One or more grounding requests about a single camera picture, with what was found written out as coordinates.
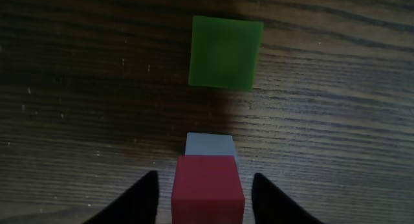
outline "red block side face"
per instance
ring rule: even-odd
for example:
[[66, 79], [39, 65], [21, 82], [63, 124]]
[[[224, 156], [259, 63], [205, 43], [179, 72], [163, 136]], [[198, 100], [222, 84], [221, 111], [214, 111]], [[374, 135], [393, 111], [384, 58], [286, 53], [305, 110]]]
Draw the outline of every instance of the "red block side face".
[[234, 157], [179, 157], [171, 197], [173, 224], [242, 224], [244, 209]]

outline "red block top face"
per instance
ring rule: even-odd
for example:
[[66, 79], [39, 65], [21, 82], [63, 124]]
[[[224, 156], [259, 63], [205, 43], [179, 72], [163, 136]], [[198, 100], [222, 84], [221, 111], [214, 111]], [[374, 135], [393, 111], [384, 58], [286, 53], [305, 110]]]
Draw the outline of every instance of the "red block top face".
[[180, 156], [172, 200], [245, 202], [233, 156]]

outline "green square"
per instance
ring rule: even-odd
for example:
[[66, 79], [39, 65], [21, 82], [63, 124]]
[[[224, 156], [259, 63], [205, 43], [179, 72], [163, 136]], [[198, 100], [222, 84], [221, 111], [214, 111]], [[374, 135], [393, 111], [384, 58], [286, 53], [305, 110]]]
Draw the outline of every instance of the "green square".
[[189, 85], [251, 91], [263, 23], [194, 16]]

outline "wooden table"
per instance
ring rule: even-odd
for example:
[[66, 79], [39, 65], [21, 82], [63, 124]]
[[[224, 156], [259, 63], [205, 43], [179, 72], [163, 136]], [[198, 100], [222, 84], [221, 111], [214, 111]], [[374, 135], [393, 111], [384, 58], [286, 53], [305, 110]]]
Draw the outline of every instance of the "wooden table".
[[[251, 93], [188, 86], [193, 15], [263, 21]], [[189, 131], [326, 223], [414, 222], [414, 0], [0, 0], [0, 223], [82, 223]]]

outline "dark wood tabletop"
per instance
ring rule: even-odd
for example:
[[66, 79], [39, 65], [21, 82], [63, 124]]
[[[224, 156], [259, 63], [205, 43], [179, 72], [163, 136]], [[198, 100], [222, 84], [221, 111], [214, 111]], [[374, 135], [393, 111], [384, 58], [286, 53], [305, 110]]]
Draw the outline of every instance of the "dark wood tabletop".
[[[265, 24], [254, 90], [188, 85], [194, 15]], [[0, 223], [82, 223], [187, 132], [325, 223], [414, 223], [414, 0], [0, 0]]]

